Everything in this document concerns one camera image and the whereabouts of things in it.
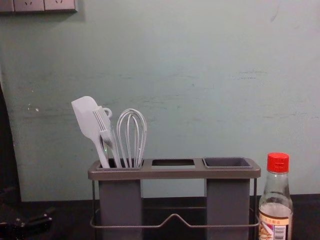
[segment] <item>utensil caddy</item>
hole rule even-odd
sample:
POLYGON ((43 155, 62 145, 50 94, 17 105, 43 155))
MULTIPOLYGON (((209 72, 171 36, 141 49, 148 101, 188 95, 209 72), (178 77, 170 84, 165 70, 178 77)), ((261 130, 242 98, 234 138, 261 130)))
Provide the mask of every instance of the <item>utensil caddy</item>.
POLYGON ((206 229, 206 240, 247 240, 249 228, 253 228, 250 239, 256 239, 260 175, 260 167, 244 157, 144 159, 140 168, 102 168, 96 161, 88 170, 93 199, 90 225, 95 236, 101 231, 102 240, 143 240, 144 229, 161 229, 177 218, 189 228, 206 229), (141 180, 149 179, 205 179, 206 224, 190 224, 175 212, 156 225, 145 224, 141 180), (254 184, 253 209, 249 206, 250 179, 254 184), (95 181, 99 186, 99 209, 95 206, 95 181))

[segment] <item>power socket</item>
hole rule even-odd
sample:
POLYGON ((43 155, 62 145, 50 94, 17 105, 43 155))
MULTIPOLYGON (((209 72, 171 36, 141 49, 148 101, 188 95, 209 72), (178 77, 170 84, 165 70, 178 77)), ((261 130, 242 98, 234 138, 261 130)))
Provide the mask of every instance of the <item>power socket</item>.
POLYGON ((0 0, 0 13, 12 13, 14 10, 14 0, 0 0))
POLYGON ((46 11, 77 12, 78 1, 77 0, 44 0, 44 9, 46 11))
POLYGON ((44 0, 14 0, 14 10, 16 12, 44 12, 44 0))

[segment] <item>black object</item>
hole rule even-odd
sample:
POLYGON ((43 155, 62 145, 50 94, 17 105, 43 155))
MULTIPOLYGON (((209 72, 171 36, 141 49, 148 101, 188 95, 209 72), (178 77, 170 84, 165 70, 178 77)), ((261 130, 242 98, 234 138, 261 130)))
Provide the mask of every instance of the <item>black object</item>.
POLYGON ((7 187, 7 188, 0 188, 0 200, 2 199, 2 198, 4 198, 4 196, 6 195, 6 194, 8 194, 8 193, 10 193, 10 192, 12 192, 12 191, 14 191, 15 190, 15 188, 13 187, 13 186, 11 186, 11 187, 7 187))
POLYGON ((0 208, 0 213, 9 215, 11 218, 14 217, 15 220, 12 222, 0 222, 0 240, 24 240, 25 238, 49 231, 54 211, 55 209, 51 207, 43 214, 25 219, 19 216, 13 209, 3 204, 0 208))
POLYGON ((14 143, 10 128, 5 97, 0 86, 0 189, 14 186, 14 190, 6 194, 5 203, 20 203, 20 185, 14 143))

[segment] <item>whisk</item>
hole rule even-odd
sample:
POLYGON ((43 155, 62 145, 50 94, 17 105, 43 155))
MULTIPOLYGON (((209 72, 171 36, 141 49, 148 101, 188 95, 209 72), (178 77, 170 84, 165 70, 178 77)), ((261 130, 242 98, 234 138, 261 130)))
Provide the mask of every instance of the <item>whisk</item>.
POLYGON ((147 122, 141 112, 133 108, 123 111, 116 124, 116 133, 122 154, 122 159, 126 168, 138 168, 142 162, 147 140, 147 122), (122 141, 122 123, 126 119, 124 130, 126 151, 122 141), (134 126, 134 153, 130 144, 130 122, 134 126))

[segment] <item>gray tray top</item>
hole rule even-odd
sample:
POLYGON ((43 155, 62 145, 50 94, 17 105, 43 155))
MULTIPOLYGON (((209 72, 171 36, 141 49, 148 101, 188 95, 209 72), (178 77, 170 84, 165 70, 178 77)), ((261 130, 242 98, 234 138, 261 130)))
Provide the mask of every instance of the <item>gray tray top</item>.
POLYGON ((244 157, 144 159, 140 168, 102 168, 95 161, 88 178, 95 181, 142 179, 256 179, 260 167, 244 157))

